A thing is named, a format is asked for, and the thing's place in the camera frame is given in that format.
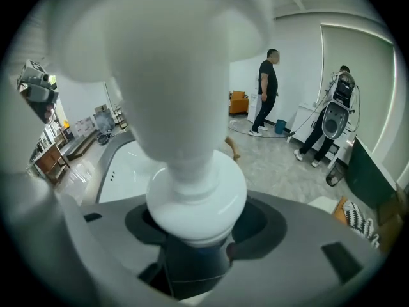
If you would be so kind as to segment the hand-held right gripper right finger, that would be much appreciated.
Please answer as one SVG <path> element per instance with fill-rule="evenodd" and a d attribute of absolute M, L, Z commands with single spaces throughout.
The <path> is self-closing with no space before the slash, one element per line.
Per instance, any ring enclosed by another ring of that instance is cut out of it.
<path fill-rule="evenodd" d="M 201 306 L 344 306 L 377 268 L 377 251 L 329 213 L 250 196 L 228 247 L 231 268 Z"/>

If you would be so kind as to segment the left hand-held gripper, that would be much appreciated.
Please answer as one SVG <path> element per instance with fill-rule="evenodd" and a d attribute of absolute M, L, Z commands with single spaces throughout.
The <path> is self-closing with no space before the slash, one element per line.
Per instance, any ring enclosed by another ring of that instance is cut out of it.
<path fill-rule="evenodd" d="M 43 67 L 28 59 L 17 79 L 17 88 L 20 89 L 21 86 L 24 87 L 21 95 L 41 121 L 48 124 L 45 122 L 44 113 L 47 105 L 57 103 L 59 97 L 57 83 L 51 84 L 49 74 Z"/>

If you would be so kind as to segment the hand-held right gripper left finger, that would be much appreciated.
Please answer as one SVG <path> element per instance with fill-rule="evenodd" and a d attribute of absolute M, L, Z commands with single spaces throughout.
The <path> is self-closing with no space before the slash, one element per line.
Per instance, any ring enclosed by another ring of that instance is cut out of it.
<path fill-rule="evenodd" d="M 148 264 L 122 218 L 87 222 L 75 200 L 24 174 L 6 176 L 6 231 L 53 306 L 173 306 L 143 283 Z"/>

